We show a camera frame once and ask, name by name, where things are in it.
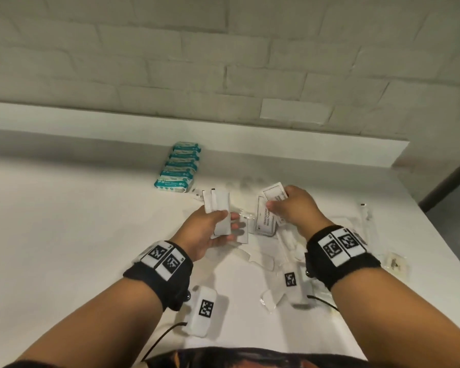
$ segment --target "painted cinder block wall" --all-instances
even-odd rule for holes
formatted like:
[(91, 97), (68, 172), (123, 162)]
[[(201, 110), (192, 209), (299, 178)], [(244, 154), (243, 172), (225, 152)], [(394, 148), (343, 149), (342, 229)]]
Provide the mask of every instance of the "painted cinder block wall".
[(0, 0), (0, 101), (409, 139), (421, 200), (460, 165), (460, 0)]

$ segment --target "black wristband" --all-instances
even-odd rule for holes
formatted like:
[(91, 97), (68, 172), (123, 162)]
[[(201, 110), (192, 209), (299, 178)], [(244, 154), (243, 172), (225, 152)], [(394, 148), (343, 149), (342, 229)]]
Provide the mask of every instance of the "black wristband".
[(323, 228), (308, 241), (307, 271), (331, 290), (337, 281), (351, 272), (381, 266), (366, 247), (356, 232), (343, 226)]
[(193, 263), (184, 250), (171, 241), (159, 241), (147, 248), (123, 277), (140, 280), (159, 297), (162, 307), (179, 311), (187, 300)]

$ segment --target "person's right hand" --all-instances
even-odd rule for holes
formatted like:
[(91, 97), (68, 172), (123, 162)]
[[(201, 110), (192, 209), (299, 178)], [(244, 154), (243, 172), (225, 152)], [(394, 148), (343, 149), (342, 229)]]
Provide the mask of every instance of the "person's right hand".
[(268, 201), (267, 208), (274, 214), (295, 225), (307, 241), (321, 229), (333, 225), (317, 207), (310, 194), (300, 187), (289, 185), (284, 188), (288, 198), (283, 201)]

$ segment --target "stack of wet wipes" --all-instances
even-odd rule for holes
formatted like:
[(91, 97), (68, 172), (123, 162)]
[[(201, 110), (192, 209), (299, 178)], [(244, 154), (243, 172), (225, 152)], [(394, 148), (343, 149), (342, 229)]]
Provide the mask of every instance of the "stack of wet wipes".
[(160, 176), (155, 182), (159, 190), (186, 192), (198, 170), (201, 147), (193, 142), (177, 142), (171, 149)]

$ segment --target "wire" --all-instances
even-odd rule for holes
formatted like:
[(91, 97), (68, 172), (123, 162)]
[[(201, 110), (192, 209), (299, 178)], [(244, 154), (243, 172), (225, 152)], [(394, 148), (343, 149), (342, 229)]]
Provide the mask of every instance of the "wire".
[(333, 304), (328, 303), (327, 301), (323, 300), (322, 298), (315, 297), (315, 296), (310, 296), (310, 295), (308, 295), (308, 294), (307, 294), (307, 298), (312, 298), (312, 299), (314, 299), (314, 300), (317, 300), (317, 301), (320, 301), (320, 302), (322, 302), (322, 303), (325, 303), (327, 306), (330, 306), (330, 307), (332, 307), (334, 310), (339, 311), (339, 309), (338, 309), (336, 306), (334, 306)]
[(169, 329), (167, 329), (167, 330), (164, 332), (164, 334), (162, 334), (162, 335), (158, 338), (158, 340), (152, 345), (152, 347), (150, 347), (150, 350), (147, 351), (147, 353), (145, 354), (145, 356), (143, 357), (143, 359), (141, 359), (141, 361), (144, 361), (145, 359), (147, 359), (147, 356), (152, 352), (152, 350), (155, 348), (155, 346), (157, 346), (157, 344), (160, 342), (160, 340), (163, 339), (167, 333), (169, 333), (170, 331), (172, 331), (172, 329), (174, 329), (175, 327), (184, 326), (184, 325), (187, 325), (187, 323), (183, 321), (183, 322), (174, 324), (172, 327), (170, 327)]

